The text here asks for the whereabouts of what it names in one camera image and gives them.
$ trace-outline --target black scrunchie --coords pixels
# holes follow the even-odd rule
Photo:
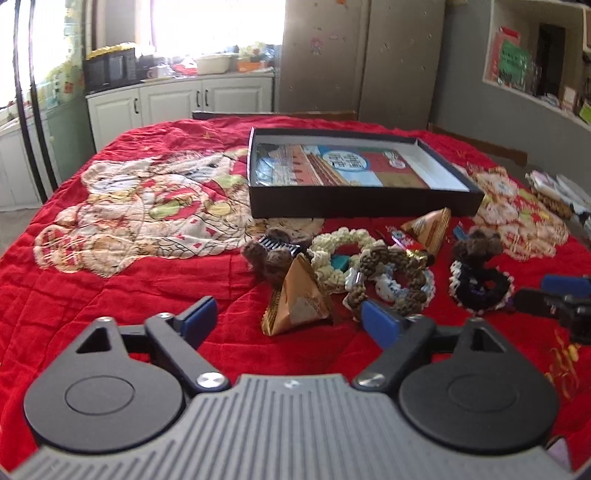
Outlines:
[[[496,268],[470,268],[460,262],[452,265],[452,296],[467,309],[483,313],[503,303],[511,280]],[[489,288],[485,283],[492,282]]]

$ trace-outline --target microwave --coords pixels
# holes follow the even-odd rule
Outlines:
[[[85,60],[84,77],[88,94],[138,83],[135,48]]]

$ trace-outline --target candy wrapper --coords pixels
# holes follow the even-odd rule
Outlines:
[[[444,208],[406,222],[400,228],[410,233],[427,248],[431,255],[436,257],[451,217],[452,211],[449,208]]]
[[[422,267],[429,267],[435,262],[435,257],[429,254],[427,248],[421,242],[395,226],[379,226],[376,227],[376,231],[387,245],[395,245],[403,249],[409,257],[415,258]]]
[[[262,332],[268,336],[279,335],[329,317],[333,324],[339,320],[330,296],[317,283],[310,262],[304,254],[299,254],[292,262],[281,290],[273,292],[262,318]]]

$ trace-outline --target white container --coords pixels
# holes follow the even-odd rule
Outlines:
[[[232,59],[236,56],[236,53],[216,53],[215,55],[199,57],[196,60],[197,75],[226,73],[232,64]]]

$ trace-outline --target open box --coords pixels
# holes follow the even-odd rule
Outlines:
[[[248,185],[254,218],[474,216],[470,179],[413,137],[253,128]]]

